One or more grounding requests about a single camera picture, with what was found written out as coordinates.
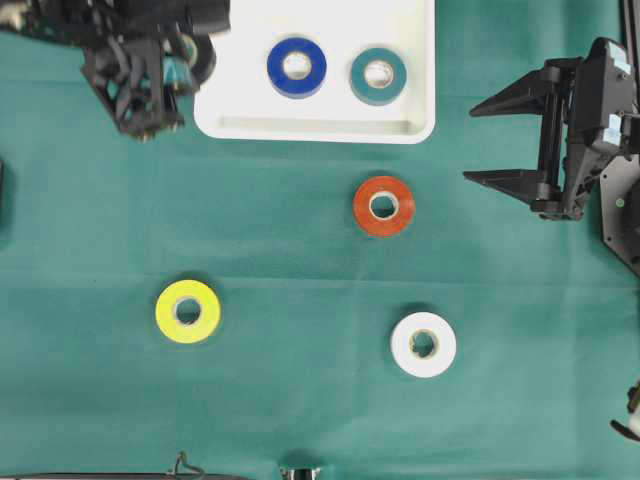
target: plastic tray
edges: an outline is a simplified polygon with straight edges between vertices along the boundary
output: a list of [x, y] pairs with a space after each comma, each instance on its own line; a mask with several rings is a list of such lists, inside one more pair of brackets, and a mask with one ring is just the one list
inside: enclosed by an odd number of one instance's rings
[[[233, 0], [232, 30], [212, 38], [218, 65], [195, 99], [195, 120], [216, 138], [413, 144], [435, 127], [434, 0]], [[290, 36], [316, 42], [327, 58], [322, 88], [293, 100], [266, 72], [272, 47]], [[403, 93], [383, 107], [351, 91], [351, 63], [363, 50], [398, 53]]]

